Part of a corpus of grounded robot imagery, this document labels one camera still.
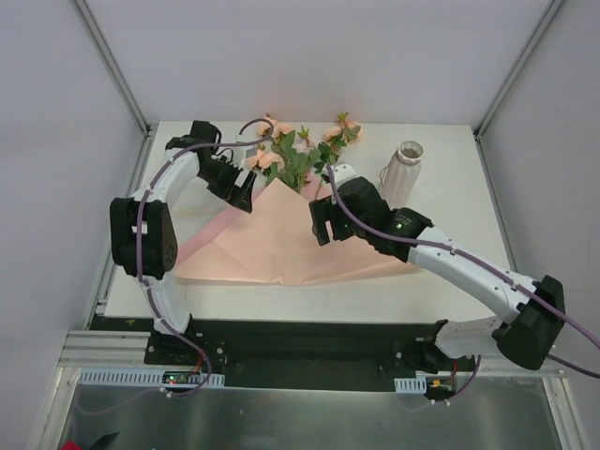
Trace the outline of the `pink paper wrapping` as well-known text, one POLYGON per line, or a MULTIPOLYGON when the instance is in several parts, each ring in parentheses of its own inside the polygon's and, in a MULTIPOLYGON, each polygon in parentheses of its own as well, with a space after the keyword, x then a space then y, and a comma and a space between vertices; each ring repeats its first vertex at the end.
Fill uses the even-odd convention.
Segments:
POLYGON ((315 285, 416 273, 416 266, 353 237, 321 247, 308 199, 276 180, 252 199, 253 211, 231 206, 180 248, 177 278, 189 281, 315 285))

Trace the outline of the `pink flowers with green leaves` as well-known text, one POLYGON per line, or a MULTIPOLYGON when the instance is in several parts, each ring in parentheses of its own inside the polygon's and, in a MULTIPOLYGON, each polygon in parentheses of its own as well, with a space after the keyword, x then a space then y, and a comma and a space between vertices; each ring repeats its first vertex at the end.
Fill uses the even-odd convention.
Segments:
POLYGON ((257 125, 262 141, 247 151, 245 165, 263 175, 267 183, 277 179, 300 192, 310 184, 310 176, 323 173, 327 164, 336 164, 342 151, 362 138, 363 127, 348 116, 340 113, 317 142, 309 128, 296 129, 267 114, 257 125))

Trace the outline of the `cream ribbon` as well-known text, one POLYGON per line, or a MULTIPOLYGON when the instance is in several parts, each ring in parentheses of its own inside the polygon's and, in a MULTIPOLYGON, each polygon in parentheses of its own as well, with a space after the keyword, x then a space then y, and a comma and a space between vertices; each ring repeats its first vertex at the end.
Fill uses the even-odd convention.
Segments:
POLYGON ((205 187, 186 187, 172 208, 174 218, 212 218, 227 204, 205 187))

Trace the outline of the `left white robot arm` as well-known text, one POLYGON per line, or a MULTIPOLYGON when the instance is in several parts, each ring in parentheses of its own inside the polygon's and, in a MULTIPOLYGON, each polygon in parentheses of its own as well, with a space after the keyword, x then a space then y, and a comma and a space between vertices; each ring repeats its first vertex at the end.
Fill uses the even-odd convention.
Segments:
POLYGON ((170 206, 196 178, 228 205, 252 212, 256 174, 224 155, 222 133, 206 121, 194 121, 190 132, 170 139, 164 158, 150 181, 126 198, 115 198, 109 208, 112 260, 136 280, 151 309, 154 328, 172 335, 165 352, 179 365, 191 363, 198 342, 185 332, 191 313, 178 291, 174 267, 178 243, 170 206))

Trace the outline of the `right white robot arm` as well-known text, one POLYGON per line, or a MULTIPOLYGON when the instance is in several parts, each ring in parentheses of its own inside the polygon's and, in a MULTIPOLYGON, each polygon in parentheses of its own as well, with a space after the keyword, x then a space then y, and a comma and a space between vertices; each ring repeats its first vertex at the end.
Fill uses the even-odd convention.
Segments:
POLYGON ((468 355, 501 355, 539 369, 563 329, 563 285, 535 280, 469 255, 426 216, 391 208, 364 177, 308 205, 312 232, 322 246, 357 237, 382 255, 425 269, 492 311, 485 319, 435 322, 430 335, 401 349, 407 364, 428 373, 468 355))

